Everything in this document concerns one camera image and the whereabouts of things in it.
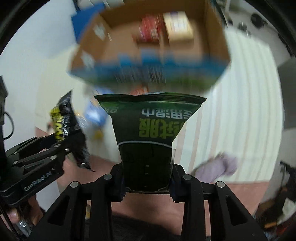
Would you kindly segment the person's left hand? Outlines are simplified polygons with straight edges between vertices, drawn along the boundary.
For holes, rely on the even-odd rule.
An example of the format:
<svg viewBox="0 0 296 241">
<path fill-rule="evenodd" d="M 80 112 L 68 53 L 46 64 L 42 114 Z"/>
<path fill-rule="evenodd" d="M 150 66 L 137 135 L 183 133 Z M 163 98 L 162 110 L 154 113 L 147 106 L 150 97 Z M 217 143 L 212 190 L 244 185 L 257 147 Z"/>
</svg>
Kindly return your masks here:
<svg viewBox="0 0 296 241">
<path fill-rule="evenodd" d="M 20 220 L 26 219 L 33 225 L 41 220 L 41 218 L 46 213 L 45 210 L 39 205 L 37 201 L 37 196 L 33 195 L 27 201 L 24 201 L 18 207 L 11 207 L 3 203 L 1 200 L 1 227 L 7 227 L 9 230 L 8 222 L 5 220 L 4 212 L 6 211 L 7 216 L 12 224 L 17 224 Z"/>
</svg>

